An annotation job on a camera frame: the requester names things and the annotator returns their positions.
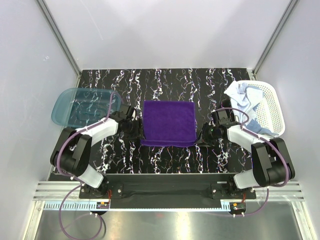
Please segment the purple towel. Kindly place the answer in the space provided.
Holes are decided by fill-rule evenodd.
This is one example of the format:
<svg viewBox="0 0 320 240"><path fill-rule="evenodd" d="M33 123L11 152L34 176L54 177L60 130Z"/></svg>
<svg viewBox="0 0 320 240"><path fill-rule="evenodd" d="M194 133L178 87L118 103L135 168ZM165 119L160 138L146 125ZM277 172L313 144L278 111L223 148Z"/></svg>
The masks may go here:
<svg viewBox="0 0 320 240"><path fill-rule="evenodd" d="M197 140L195 103L146 100L142 125L144 146L191 147Z"/></svg>

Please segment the light blue towel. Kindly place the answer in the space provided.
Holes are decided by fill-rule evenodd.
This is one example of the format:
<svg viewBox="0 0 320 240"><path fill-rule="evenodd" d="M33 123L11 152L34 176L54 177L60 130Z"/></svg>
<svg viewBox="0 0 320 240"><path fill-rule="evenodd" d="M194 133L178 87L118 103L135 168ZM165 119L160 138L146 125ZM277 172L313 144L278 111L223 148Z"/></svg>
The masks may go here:
<svg viewBox="0 0 320 240"><path fill-rule="evenodd" d="M244 126L260 135L278 136L277 133L270 131L267 127L262 127L258 122L256 110L265 98L263 90L257 86L249 85L248 83L237 83L233 81L230 86L224 91L230 97L232 108L243 111L248 115L234 111L240 123L248 120Z"/></svg>

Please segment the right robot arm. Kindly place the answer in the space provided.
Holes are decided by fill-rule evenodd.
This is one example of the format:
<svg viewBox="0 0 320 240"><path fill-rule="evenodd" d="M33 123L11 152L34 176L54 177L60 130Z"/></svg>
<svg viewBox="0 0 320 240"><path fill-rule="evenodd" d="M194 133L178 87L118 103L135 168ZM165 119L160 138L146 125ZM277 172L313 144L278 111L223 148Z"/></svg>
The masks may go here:
<svg viewBox="0 0 320 240"><path fill-rule="evenodd" d="M255 188L284 187L296 176L285 141L280 137L265 138L245 125L249 121L236 121L228 107L219 108L211 113L212 121L203 124L196 144L214 146L219 139L239 145L251 155L250 170L237 173L226 182L224 190L232 198L239 198Z"/></svg>

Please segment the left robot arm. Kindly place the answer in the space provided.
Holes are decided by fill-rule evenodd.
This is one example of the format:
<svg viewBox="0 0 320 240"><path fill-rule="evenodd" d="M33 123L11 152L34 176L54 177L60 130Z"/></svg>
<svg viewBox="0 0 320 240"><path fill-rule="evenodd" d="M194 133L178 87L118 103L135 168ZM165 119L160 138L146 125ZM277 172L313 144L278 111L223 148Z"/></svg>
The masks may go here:
<svg viewBox="0 0 320 240"><path fill-rule="evenodd" d="M119 133L129 141L144 137L142 120L130 105L122 105L118 111L107 113L91 125L64 128L51 154L50 164L60 174L79 181L84 193L96 198L109 197L112 190L107 177L93 168L89 161L95 144Z"/></svg>

